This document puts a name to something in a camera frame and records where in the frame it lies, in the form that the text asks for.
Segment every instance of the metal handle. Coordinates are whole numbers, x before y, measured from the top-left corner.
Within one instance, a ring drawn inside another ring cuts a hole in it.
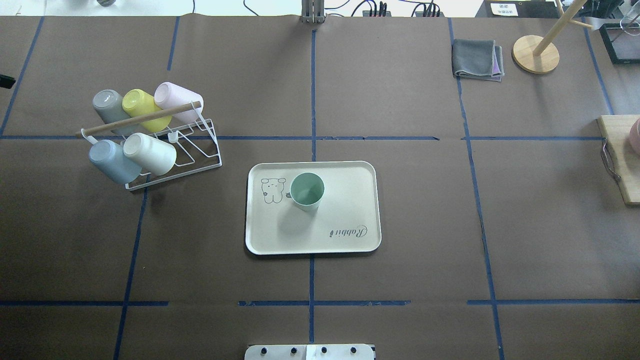
[[[613,179],[617,183],[620,182],[622,178],[613,169],[613,159],[611,159],[611,155],[609,154],[609,150],[607,149],[607,138],[602,139],[602,149],[600,149],[600,157],[602,158],[604,167],[607,169],[609,175],[611,175],[611,177],[613,177]]]

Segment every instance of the table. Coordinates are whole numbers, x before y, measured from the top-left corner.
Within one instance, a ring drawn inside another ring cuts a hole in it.
[[[639,113],[637,67],[568,26],[545,76],[509,58],[552,19],[4,17],[0,357],[240,359],[371,343],[379,359],[639,353],[640,209],[596,118]],[[495,39],[502,83],[451,75]],[[73,134],[103,88],[202,94],[224,165],[129,193]],[[244,247],[249,169],[365,160],[383,240],[360,255]]]

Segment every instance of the round wooden base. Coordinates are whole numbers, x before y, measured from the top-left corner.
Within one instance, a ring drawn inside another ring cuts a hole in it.
[[[549,43],[540,56],[533,56],[533,50],[542,41],[538,35],[521,37],[513,44],[513,61],[521,68],[534,74],[546,74],[555,69],[560,62],[560,54],[553,43]]]

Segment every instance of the wooden board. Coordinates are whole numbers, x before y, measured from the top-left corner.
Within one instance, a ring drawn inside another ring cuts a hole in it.
[[[607,138],[607,149],[613,159],[614,170],[625,204],[640,205],[640,156],[631,148],[628,136],[631,126],[640,115],[602,115],[598,126]]]

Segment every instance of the folded cloth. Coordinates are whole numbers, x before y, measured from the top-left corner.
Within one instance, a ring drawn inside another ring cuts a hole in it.
[[[461,78],[502,81],[502,47],[493,40],[454,39],[451,50],[453,74]]]

